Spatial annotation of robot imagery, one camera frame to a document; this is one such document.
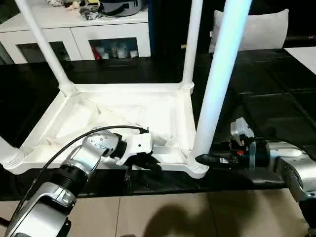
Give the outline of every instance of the silver robotic arm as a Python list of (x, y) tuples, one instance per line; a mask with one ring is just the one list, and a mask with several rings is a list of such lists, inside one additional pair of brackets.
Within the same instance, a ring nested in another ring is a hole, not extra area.
[(279, 173), (316, 237), (316, 161), (303, 149), (284, 141), (256, 138), (244, 118), (231, 123), (232, 139), (213, 143), (210, 154), (196, 158), (210, 167), (254, 170), (265, 167)]
[(26, 205), (11, 220), (6, 237), (66, 237), (71, 222), (68, 215), (101, 157), (111, 157), (122, 165), (131, 156), (152, 150), (150, 133), (131, 135), (125, 141), (108, 130), (86, 136), (50, 182), (42, 184)]

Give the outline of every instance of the black table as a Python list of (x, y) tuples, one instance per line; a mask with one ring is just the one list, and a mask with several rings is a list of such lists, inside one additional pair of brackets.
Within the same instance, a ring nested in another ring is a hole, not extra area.
[[(184, 57), (78, 61), (63, 64), (74, 83), (171, 83), (182, 78)], [(196, 125), (212, 57), (197, 55), (192, 105)], [(0, 66), (0, 135), (19, 147), (58, 93), (57, 81), (46, 63)], [(230, 122), (243, 116), (257, 136), (284, 138), (316, 157), (316, 75), (284, 50), (240, 52), (225, 97), (214, 141), (227, 140)], [(12, 175), (0, 168), (0, 200), (16, 200), (38, 170)], [(49, 180), (47, 170), (41, 182)], [(97, 170), (80, 197), (194, 193), (220, 190), (277, 189), (284, 187), (275, 174), (258, 169), (238, 173), (213, 169), (199, 180), (184, 172)]]

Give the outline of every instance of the white pillow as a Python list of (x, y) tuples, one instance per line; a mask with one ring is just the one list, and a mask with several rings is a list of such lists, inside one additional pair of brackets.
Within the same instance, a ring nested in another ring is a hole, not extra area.
[[(215, 50), (223, 13), (214, 11), (213, 38), (209, 52)], [(288, 9), (273, 14), (247, 16), (239, 50), (282, 48), (288, 26)]]

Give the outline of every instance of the cabinet door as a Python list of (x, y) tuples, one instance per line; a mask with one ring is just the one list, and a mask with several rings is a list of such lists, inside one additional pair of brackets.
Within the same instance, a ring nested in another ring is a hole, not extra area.
[[(43, 32), (60, 61), (81, 60), (70, 28), (44, 29)], [(0, 33), (0, 42), (16, 64), (45, 62), (31, 31)]]
[(0, 42), (0, 65), (13, 64), (13, 60)]
[(83, 60), (149, 57), (148, 23), (73, 27)]

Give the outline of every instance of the tile floor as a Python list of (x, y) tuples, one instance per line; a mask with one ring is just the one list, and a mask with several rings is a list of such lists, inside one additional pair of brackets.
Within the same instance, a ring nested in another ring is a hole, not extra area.
[[(0, 202), (9, 218), (17, 202)], [(72, 237), (303, 237), (287, 189), (79, 199)], [(0, 236), (5, 229), (0, 227)]]

